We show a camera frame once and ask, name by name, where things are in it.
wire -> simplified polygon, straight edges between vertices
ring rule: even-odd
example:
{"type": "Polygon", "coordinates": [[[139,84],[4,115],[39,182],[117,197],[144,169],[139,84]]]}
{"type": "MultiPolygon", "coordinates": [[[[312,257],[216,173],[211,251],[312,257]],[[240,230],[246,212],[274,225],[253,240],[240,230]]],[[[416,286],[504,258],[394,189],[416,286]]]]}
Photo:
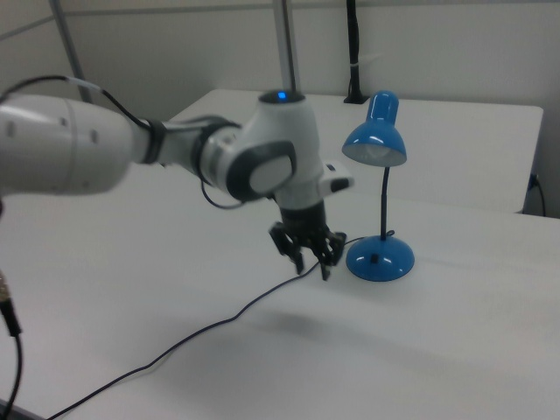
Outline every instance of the wire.
{"type": "MultiPolygon", "coordinates": [[[[360,238],[355,238],[352,239],[351,241],[347,241],[344,245],[348,245],[349,243],[352,242],[356,242],[359,241],[360,239],[363,239],[362,237],[360,238]]],[[[304,274],[300,274],[298,276],[292,277],[288,280],[286,280],[285,282],[282,282],[276,286],[274,286],[272,289],[269,289],[267,291],[265,291],[262,295],[254,298],[253,300],[251,300],[248,304],[246,304],[245,306],[243,306],[243,308],[237,312],[233,317],[228,318],[228,319],[223,319],[222,321],[218,321],[218,322],[214,322],[211,325],[205,326],[204,328],[200,328],[197,332],[192,333],[191,335],[189,335],[188,337],[182,339],[181,341],[179,341],[177,344],[174,344],[173,346],[169,347],[167,350],[165,350],[163,353],[161,353],[156,359],[152,360],[150,363],[148,363],[147,365],[144,365],[142,367],[138,367],[134,370],[129,371],[126,374],[122,374],[121,376],[119,376],[118,378],[114,379],[113,381],[107,383],[106,385],[103,385],[101,388],[98,388],[97,390],[95,390],[94,392],[92,392],[89,395],[86,395],[85,397],[83,397],[81,400],[79,400],[78,402],[75,402],[74,404],[66,407],[65,409],[63,409],[62,411],[59,411],[58,413],[54,414],[53,416],[48,417],[46,420],[54,420],[55,418],[58,418],[60,416],[62,416],[63,414],[66,414],[68,411],[74,410],[76,408],[78,408],[79,406],[81,406],[83,403],[85,403],[88,400],[91,400],[94,396],[98,396],[101,392],[105,391],[106,389],[111,388],[113,385],[117,384],[118,382],[122,381],[123,379],[126,379],[132,375],[135,375],[139,372],[142,372],[144,370],[147,370],[149,368],[151,368],[152,366],[154,366],[156,363],[158,363],[159,361],[161,361],[165,356],[169,355],[171,352],[173,352],[174,350],[177,350],[179,347],[183,346],[186,342],[194,339],[195,337],[206,333],[210,330],[213,330],[214,328],[218,327],[218,326],[223,326],[225,324],[229,324],[231,322],[234,322],[235,320],[237,320],[247,309],[249,309],[251,306],[253,306],[254,304],[256,304],[259,300],[266,298],[270,293],[277,291],[278,289],[284,287],[287,284],[296,282],[297,280],[301,280],[304,277],[309,276],[309,274],[312,273],[312,271],[314,271],[317,266],[319,265],[318,262],[316,262],[310,269],[308,269],[304,274]]]]}
{"type": "Polygon", "coordinates": [[[66,76],[61,76],[61,75],[58,75],[58,74],[53,74],[53,75],[48,75],[48,76],[39,76],[39,77],[33,77],[33,78],[30,78],[30,79],[22,80],[19,83],[16,83],[15,85],[13,85],[12,87],[8,87],[2,93],[2,96],[0,96],[0,104],[2,104],[4,101],[6,101],[6,99],[8,99],[9,95],[16,93],[17,91],[19,91],[23,88],[27,88],[30,85],[35,85],[35,84],[41,83],[43,81],[67,81],[67,77],[66,76]]]}
{"type": "Polygon", "coordinates": [[[3,411],[2,417],[0,417],[2,420],[8,420],[8,416],[11,413],[11,409],[14,405],[14,402],[16,401],[16,396],[18,395],[19,384],[21,382],[21,376],[22,376],[22,373],[24,371],[24,349],[23,349],[23,345],[22,345],[22,342],[21,342],[21,339],[20,339],[19,335],[16,335],[14,337],[14,339],[16,340],[16,349],[17,349],[16,380],[14,381],[14,386],[11,389],[10,399],[8,400],[8,403],[6,404],[6,408],[3,411]]]}
{"type": "Polygon", "coordinates": [[[115,97],[112,94],[110,94],[107,90],[95,85],[94,83],[90,83],[86,80],[78,79],[78,78],[75,78],[75,77],[63,76],[63,75],[60,75],[60,74],[51,74],[51,75],[47,75],[47,76],[39,76],[39,77],[33,77],[33,78],[30,78],[30,79],[22,80],[19,83],[16,83],[15,85],[13,85],[12,87],[8,87],[8,89],[6,89],[2,93],[2,95],[0,96],[0,104],[2,104],[4,101],[6,101],[6,99],[8,99],[9,95],[16,93],[17,91],[19,91],[23,88],[27,88],[28,86],[35,85],[35,84],[38,84],[38,83],[42,83],[44,81],[65,81],[65,82],[70,83],[70,84],[78,85],[78,86],[81,86],[83,88],[87,88],[89,90],[94,90],[95,92],[99,92],[100,94],[105,96],[107,99],[109,99],[113,103],[113,105],[115,105],[117,108],[119,108],[119,110],[125,116],[127,116],[134,124],[136,124],[138,127],[141,127],[145,130],[150,130],[150,125],[147,122],[143,122],[140,119],[138,119],[136,116],[134,116],[117,99],[115,99],[115,97]]]}
{"type": "Polygon", "coordinates": [[[542,217],[546,217],[546,205],[544,203],[544,192],[543,192],[543,188],[541,187],[541,182],[538,179],[536,179],[535,185],[539,189],[539,193],[541,194],[542,217]]]}
{"type": "Polygon", "coordinates": [[[212,200],[212,199],[210,198],[210,196],[208,195],[206,186],[205,186],[204,181],[203,181],[202,179],[200,180],[200,190],[202,191],[202,195],[204,195],[204,198],[206,199],[206,201],[208,201],[208,202],[209,202],[211,205],[213,205],[214,207],[218,207],[218,208],[220,208],[220,209],[222,209],[222,210],[235,210],[236,208],[243,207],[243,206],[245,205],[245,202],[244,202],[244,201],[242,201],[242,202],[240,202],[240,203],[238,203],[238,204],[233,204],[233,205],[231,205],[231,206],[224,206],[224,205],[222,205],[222,204],[216,203],[216,202],[215,202],[214,200],[212,200]]]}
{"type": "Polygon", "coordinates": [[[130,111],[128,111],[117,99],[115,99],[115,97],[112,94],[110,94],[108,91],[102,89],[101,94],[105,96],[107,99],[109,99],[117,108],[121,110],[123,114],[125,114],[138,127],[145,130],[150,130],[150,125],[147,122],[140,121],[130,111]]]}

power cord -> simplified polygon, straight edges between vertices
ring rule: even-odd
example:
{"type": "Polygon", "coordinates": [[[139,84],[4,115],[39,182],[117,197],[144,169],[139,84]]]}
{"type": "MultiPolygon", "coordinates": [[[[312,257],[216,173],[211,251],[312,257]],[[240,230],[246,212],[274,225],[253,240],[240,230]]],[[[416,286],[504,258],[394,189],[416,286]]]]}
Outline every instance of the power cord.
{"type": "MultiPolygon", "coordinates": [[[[352,239],[351,241],[347,241],[344,245],[348,245],[349,243],[352,242],[356,242],[359,241],[360,239],[363,238],[355,238],[352,239]]],[[[236,321],[247,309],[249,309],[251,306],[253,306],[254,304],[256,304],[259,300],[266,298],[270,293],[277,291],[278,289],[284,287],[287,284],[293,283],[297,280],[301,280],[304,277],[309,276],[309,274],[312,273],[312,271],[314,271],[317,266],[319,265],[318,262],[315,263],[315,265],[313,265],[310,269],[308,269],[304,274],[300,274],[299,276],[295,276],[292,277],[288,280],[286,280],[285,282],[282,282],[276,286],[274,286],[272,289],[269,289],[267,291],[265,291],[262,295],[254,298],[253,300],[251,300],[248,304],[246,304],[245,306],[243,306],[243,308],[237,312],[233,317],[228,318],[228,319],[223,319],[222,321],[218,321],[218,322],[214,322],[211,325],[205,326],[204,328],[199,329],[197,332],[192,333],[191,335],[189,335],[188,337],[182,339],[180,342],[178,342],[177,344],[169,347],[167,350],[165,350],[163,353],[161,353],[156,359],[152,360],[150,363],[148,363],[147,365],[144,365],[142,367],[138,367],[134,370],[129,371],[126,374],[122,374],[121,376],[119,376],[118,378],[114,379],[113,381],[107,383],[106,385],[103,385],[102,387],[98,388],[97,390],[95,390],[94,392],[92,392],[89,395],[86,395],[85,397],[83,397],[81,400],[79,400],[78,402],[75,402],[74,404],[66,407],[65,409],[63,409],[62,411],[59,411],[58,413],[54,414],[53,416],[48,417],[46,420],[54,420],[55,418],[58,418],[64,414],[66,414],[68,411],[74,410],[76,408],[78,408],[79,406],[81,406],[83,403],[85,403],[86,401],[91,400],[94,396],[98,396],[101,392],[105,391],[106,389],[111,388],[113,385],[117,384],[118,382],[122,381],[123,379],[126,379],[132,375],[135,375],[139,372],[143,372],[144,370],[147,370],[151,367],[153,367],[156,363],[158,363],[159,361],[161,361],[165,356],[169,355],[170,353],[172,353],[173,351],[177,350],[179,347],[183,346],[186,342],[194,339],[195,337],[201,335],[202,333],[206,333],[210,330],[213,330],[214,328],[218,327],[218,326],[223,326],[225,324],[229,324],[231,322],[236,321]]]]}
{"type": "MultiPolygon", "coordinates": [[[[63,75],[60,75],[60,74],[50,74],[50,75],[46,75],[46,76],[33,77],[33,78],[30,78],[30,79],[22,80],[19,83],[16,83],[15,85],[13,85],[11,87],[8,87],[0,95],[0,105],[2,105],[2,103],[4,103],[11,94],[15,94],[16,92],[22,90],[23,88],[27,88],[31,85],[43,83],[43,82],[46,82],[46,81],[64,81],[66,83],[70,83],[70,84],[73,84],[73,85],[77,85],[77,86],[80,86],[80,87],[83,87],[83,88],[93,90],[93,91],[105,96],[106,98],[108,98],[111,101],[111,103],[113,103],[135,125],[137,125],[138,127],[142,128],[144,130],[148,130],[148,131],[151,130],[151,127],[147,122],[143,122],[138,117],[133,115],[107,90],[105,90],[102,87],[99,87],[99,86],[97,86],[94,83],[91,83],[89,81],[86,81],[86,80],[83,80],[83,79],[78,79],[78,78],[75,78],[75,77],[63,76],[63,75]]],[[[215,120],[220,120],[221,121],[221,118],[217,115],[203,115],[203,116],[199,116],[197,118],[194,118],[192,120],[183,122],[183,123],[189,123],[189,124],[200,123],[200,126],[196,126],[196,125],[192,126],[191,125],[191,126],[185,126],[185,127],[181,127],[181,126],[170,127],[169,129],[166,129],[166,132],[177,133],[177,132],[201,130],[202,128],[205,127],[205,124],[208,124],[208,123],[210,123],[212,121],[215,121],[215,120]]],[[[202,181],[202,180],[200,181],[200,190],[202,191],[202,195],[204,196],[206,201],[208,201],[208,203],[210,203],[212,206],[220,208],[222,210],[233,210],[233,209],[242,207],[245,204],[245,203],[239,203],[239,204],[234,204],[232,206],[223,206],[221,204],[216,203],[208,195],[208,193],[206,191],[206,188],[205,188],[205,185],[204,185],[204,181],[202,181]]]]}
{"type": "Polygon", "coordinates": [[[11,390],[10,399],[6,404],[0,419],[8,420],[8,416],[11,413],[11,409],[16,401],[16,396],[18,396],[19,383],[21,382],[21,376],[24,370],[24,350],[22,346],[19,334],[21,334],[21,328],[19,327],[18,318],[16,317],[16,312],[14,311],[13,303],[11,302],[10,291],[8,290],[8,284],[4,274],[0,271],[0,312],[2,313],[3,319],[8,327],[8,333],[16,341],[17,349],[17,369],[16,369],[16,380],[11,390]]]}
{"type": "Polygon", "coordinates": [[[205,182],[202,179],[200,180],[200,190],[202,191],[202,195],[204,195],[204,198],[206,199],[206,201],[208,201],[212,206],[217,207],[221,210],[235,210],[236,208],[243,207],[245,205],[245,202],[243,202],[243,201],[241,201],[238,204],[232,204],[231,206],[224,206],[223,204],[216,203],[208,195],[205,182]]]}

lamp neck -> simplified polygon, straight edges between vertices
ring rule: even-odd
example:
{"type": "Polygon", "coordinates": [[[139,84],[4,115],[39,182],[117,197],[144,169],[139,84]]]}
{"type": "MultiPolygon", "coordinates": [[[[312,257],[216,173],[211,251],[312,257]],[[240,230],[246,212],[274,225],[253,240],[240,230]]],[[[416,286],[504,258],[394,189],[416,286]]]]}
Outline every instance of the lamp neck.
{"type": "Polygon", "coordinates": [[[381,189],[381,240],[387,240],[387,183],[389,182],[389,168],[383,173],[383,187],[381,189]]]}

black cable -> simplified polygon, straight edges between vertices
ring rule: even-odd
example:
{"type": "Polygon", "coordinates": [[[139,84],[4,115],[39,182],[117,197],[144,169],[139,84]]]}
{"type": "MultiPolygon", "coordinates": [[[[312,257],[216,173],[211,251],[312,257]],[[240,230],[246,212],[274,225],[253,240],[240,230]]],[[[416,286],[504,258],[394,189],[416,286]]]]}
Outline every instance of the black cable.
{"type": "Polygon", "coordinates": [[[105,89],[102,89],[101,94],[103,96],[105,96],[107,99],[109,99],[113,103],[113,105],[115,105],[117,108],[119,108],[120,111],[123,114],[125,114],[138,127],[142,128],[142,129],[145,129],[145,130],[150,130],[150,125],[147,122],[140,121],[138,118],[136,118],[117,99],[115,99],[115,97],[112,94],[110,94],[108,91],[106,91],[105,89]]]}
{"type": "Polygon", "coordinates": [[[211,205],[213,205],[214,207],[218,207],[218,208],[220,208],[220,209],[222,209],[222,210],[234,210],[234,209],[236,209],[236,208],[243,207],[243,206],[245,205],[245,203],[244,203],[243,201],[240,202],[240,203],[238,203],[238,204],[232,204],[231,206],[224,206],[224,205],[222,205],[222,204],[216,203],[216,202],[215,202],[214,200],[212,200],[212,199],[210,198],[210,196],[208,195],[208,192],[207,192],[205,183],[204,183],[204,181],[203,181],[202,179],[200,180],[200,190],[202,191],[202,195],[204,195],[204,198],[206,199],[206,201],[208,201],[208,202],[209,202],[211,205]]]}
{"type": "Polygon", "coordinates": [[[188,131],[200,131],[204,128],[205,126],[202,125],[192,125],[192,126],[188,126],[186,125],[185,127],[165,127],[165,131],[167,133],[185,133],[188,131]]]}
{"type": "Polygon", "coordinates": [[[39,76],[39,77],[33,77],[33,78],[30,78],[30,79],[22,80],[19,83],[16,83],[15,85],[13,85],[12,87],[8,87],[8,89],[6,89],[2,93],[2,96],[0,96],[0,104],[2,104],[4,101],[6,101],[6,99],[8,99],[9,95],[16,93],[17,91],[19,91],[23,88],[27,88],[28,86],[35,85],[37,83],[42,83],[44,81],[65,81],[65,82],[68,82],[68,83],[76,84],[76,85],[81,86],[83,88],[89,88],[89,89],[98,91],[103,96],[107,97],[107,99],[109,99],[117,108],[119,108],[120,111],[125,116],[127,116],[138,127],[141,127],[145,130],[150,129],[150,125],[148,123],[142,122],[137,117],[135,117],[117,99],[115,99],[115,97],[112,94],[110,94],[107,90],[102,89],[102,88],[94,85],[93,83],[89,83],[86,80],[77,79],[77,78],[74,78],[74,77],[71,78],[71,77],[68,77],[68,76],[60,75],[60,74],[51,74],[51,75],[47,75],[47,76],[39,76]]]}
{"type": "Polygon", "coordinates": [[[61,76],[61,75],[58,75],[58,74],[52,74],[52,75],[48,75],[48,76],[32,77],[30,79],[22,80],[19,83],[16,83],[15,85],[13,85],[12,87],[8,87],[2,93],[2,96],[0,96],[0,104],[2,104],[6,99],[8,99],[9,95],[16,93],[17,91],[19,91],[23,88],[27,88],[30,85],[41,83],[43,81],[67,81],[67,80],[68,80],[68,78],[66,76],[61,76]]]}
{"type": "MultiPolygon", "coordinates": [[[[355,238],[352,239],[351,241],[346,242],[344,245],[348,245],[349,243],[352,242],[356,242],[359,241],[360,239],[363,238],[355,238]]],[[[119,376],[118,378],[114,379],[113,381],[107,383],[106,385],[103,385],[101,388],[98,388],[97,390],[95,390],[94,392],[92,392],[91,394],[83,397],[81,400],[79,400],[78,402],[75,402],[74,404],[66,407],[65,409],[63,409],[62,411],[59,411],[58,413],[56,413],[53,416],[48,417],[46,420],[54,420],[55,418],[58,418],[60,416],[62,416],[63,414],[66,414],[68,411],[74,410],[76,408],[78,408],[79,406],[81,406],[83,403],[85,403],[86,401],[92,399],[94,396],[98,396],[101,392],[103,392],[104,390],[112,387],[113,385],[117,384],[118,382],[122,381],[123,379],[126,379],[134,374],[137,374],[139,372],[142,372],[144,370],[147,370],[151,367],[153,367],[156,363],[158,363],[159,361],[161,361],[165,356],[167,356],[168,354],[170,354],[171,352],[173,352],[174,350],[177,350],[177,348],[183,346],[187,341],[190,341],[192,339],[194,339],[195,337],[201,335],[202,333],[205,333],[207,331],[213,330],[214,328],[216,328],[217,326],[223,326],[225,324],[229,324],[231,322],[234,322],[235,320],[237,320],[248,308],[250,308],[251,306],[253,306],[254,304],[256,304],[259,300],[266,298],[270,293],[272,293],[273,291],[277,291],[278,289],[284,287],[287,284],[293,283],[297,280],[300,280],[304,277],[307,277],[312,271],[314,271],[317,266],[319,265],[318,262],[316,262],[310,269],[308,269],[304,274],[300,274],[299,276],[295,276],[292,277],[288,280],[286,280],[285,282],[282,282],[276,286],[274,286],[272,289],[269,289],[267,291],[265,291],[262,295],[254,298],[253,300],[251,300],[248,304],[246,304],[245,306],[243,306],[243,308],[237,312],[237,314],[235,314],[233,317],[228,318],[228,319],[223,319],[222,321],[218,321],[218,322],[214,322],[211,325],[205,326],[204,328],[199,329],[197,332],[192,333],[191,335],[189,335],[188,337],[182,339],[180,342],[178,342],[177,344],[169,347],[167,350],[165,350],[163,353],[161,353],[156,359],[154,359],[153,361],[151,361],[150,363],[148,363],[147,365],[144,365],[142,367],[138,367],[134,370],[129,371],[126,374],[122,374],[121,376],[119,376]]]]}
{"type": "Polygon", "coordinates": [[[543,192],[543,188],[541,187],[541,182],[538,180],[538,178],[535,179],[534,186],[536,186],[539,189],[539,193],[541,194],[542,217],[546,217],[546,205],[544,203],[544,192],[543,192]]]}
{"type": "Polygon", "coordinates": [[[2,417],[0,417],[2,420],[8,420],[8,416],[10,415],[11,409],[14,405],[14,402],[16,401],[16,396],[18,396],[19,384],[21,382],[21,376],[24,371],[24,349],[19,335],[16,335],[14,337],[14,340],[16,341],[16,349],[17,349],[16,380],[14,381],[14,386],[11,389],[10,399],[6,404],[2,417]]]}
{"type": "Polygon", "coordinates": [[[389,182],[389,169],[383,172],[383,187],[381,189],[381,240],[387,240],[387,183],[389,182]]]}

black pole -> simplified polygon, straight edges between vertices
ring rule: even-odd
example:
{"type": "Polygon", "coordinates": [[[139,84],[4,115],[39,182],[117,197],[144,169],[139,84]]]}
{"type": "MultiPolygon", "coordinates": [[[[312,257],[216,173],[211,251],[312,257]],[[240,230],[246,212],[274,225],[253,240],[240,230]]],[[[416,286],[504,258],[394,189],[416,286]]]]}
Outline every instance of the black pole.
{"type": "Polygon", "coordinates": [[[346,16],[348,21],[348,47],[350,50],[350,87],[345,103],[364,103],[368,100],[360,91],[360,31],[356,17],[356,1],[346,0],[346,16]]]}
{"type": "Polygon", "coordinates": [[[389,168],[383,173],[383,188],[381,189],[381,240],[387,239],[387,183],[389,182],[389,168]]]}
{"type": "Polygon", "coordinates": [[[298,82],[296,81],[296,69],[294,66],[294,52],[291,44],[290,33],[290,12],[288,11],[287,0],[282,0],[282,19],[283,19],[283,32],[286,38],[286,55],[288,56],[288,67],[290,68],[290,90],[297,92],[299,90],[298,82]]]}

